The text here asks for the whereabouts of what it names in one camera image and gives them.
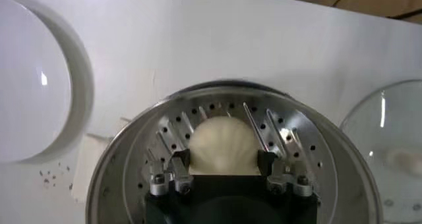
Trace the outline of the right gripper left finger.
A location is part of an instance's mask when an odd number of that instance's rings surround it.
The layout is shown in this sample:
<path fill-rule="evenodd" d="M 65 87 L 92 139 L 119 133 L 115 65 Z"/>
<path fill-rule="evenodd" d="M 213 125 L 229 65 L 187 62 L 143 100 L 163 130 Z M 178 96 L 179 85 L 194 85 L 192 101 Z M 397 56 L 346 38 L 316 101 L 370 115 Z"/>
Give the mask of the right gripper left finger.
<path fill-rule="evenodd" d="M 193 187 L 194 177 L 189 173 L 190 150 L 174 152 L 164 169 L 161 160 L 154 160 L 149 163 L 149 192 L 153 196 L 164 196 L 170 191 L 170 184 L 176 193 L 188 195 Z"/>

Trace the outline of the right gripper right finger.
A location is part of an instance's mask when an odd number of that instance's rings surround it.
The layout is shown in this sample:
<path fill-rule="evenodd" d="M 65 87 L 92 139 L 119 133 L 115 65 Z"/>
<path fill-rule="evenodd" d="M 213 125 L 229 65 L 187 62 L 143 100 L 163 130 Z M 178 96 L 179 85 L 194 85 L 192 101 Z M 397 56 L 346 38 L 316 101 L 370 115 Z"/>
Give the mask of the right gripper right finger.
<path fill-rule="evenodd" d="M 257 165 L 260 174 L 266 178 L 268 189 L 274 194 L 284 194 L 290 189 L 302 198 L 313 195 L 312 171 L 305 160 L 258 151 Z"/>

